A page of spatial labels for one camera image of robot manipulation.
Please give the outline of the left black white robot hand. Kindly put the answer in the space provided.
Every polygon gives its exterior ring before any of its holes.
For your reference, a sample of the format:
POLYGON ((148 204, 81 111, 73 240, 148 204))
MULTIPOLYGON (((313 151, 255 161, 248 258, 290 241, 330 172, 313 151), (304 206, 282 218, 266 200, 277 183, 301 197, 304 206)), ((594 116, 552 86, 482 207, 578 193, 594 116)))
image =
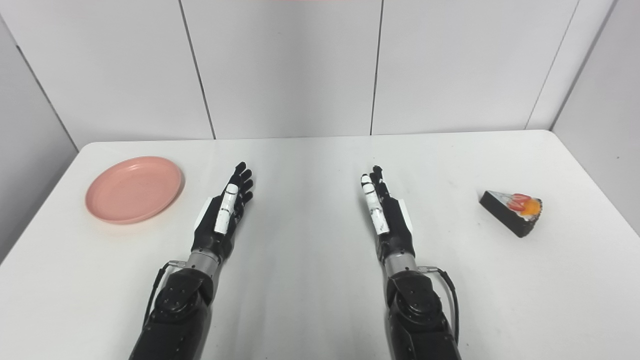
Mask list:
POLYGON ((192 252, 206 251, 222 263, 234 249, 234 233, 253 199, 252 171, 240 162, 222 192, 211 199, 194 231, 192 252))

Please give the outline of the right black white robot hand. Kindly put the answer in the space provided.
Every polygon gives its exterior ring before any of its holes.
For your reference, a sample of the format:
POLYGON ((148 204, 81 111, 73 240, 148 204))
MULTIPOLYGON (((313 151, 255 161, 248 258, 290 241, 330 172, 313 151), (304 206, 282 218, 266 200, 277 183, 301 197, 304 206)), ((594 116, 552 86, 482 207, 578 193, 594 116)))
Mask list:
POLYGON ((414 256, 413 235, 403 215, 400 201, 390 194, 382 167, 375 165, 370 173, 364 173, 360 178, 360 185, 377 235, 378 260, 384 264, 387 258, 394 255, 414 256))

